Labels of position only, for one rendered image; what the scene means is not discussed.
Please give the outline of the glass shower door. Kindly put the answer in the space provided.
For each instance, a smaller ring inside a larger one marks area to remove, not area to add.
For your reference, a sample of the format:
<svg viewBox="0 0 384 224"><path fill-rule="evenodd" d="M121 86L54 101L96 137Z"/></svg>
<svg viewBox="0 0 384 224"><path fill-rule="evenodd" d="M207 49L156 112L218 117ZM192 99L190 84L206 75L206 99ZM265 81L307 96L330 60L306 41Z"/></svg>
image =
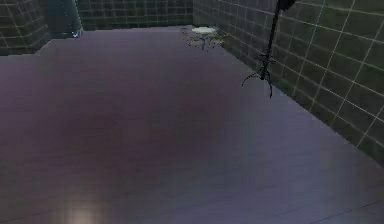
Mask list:
<svg viewBox="0 0 384 224"><path fill-rule="evenodd" d="M48 0L46 22L53 39L78 38L82 25L77 0Z"/></svg>

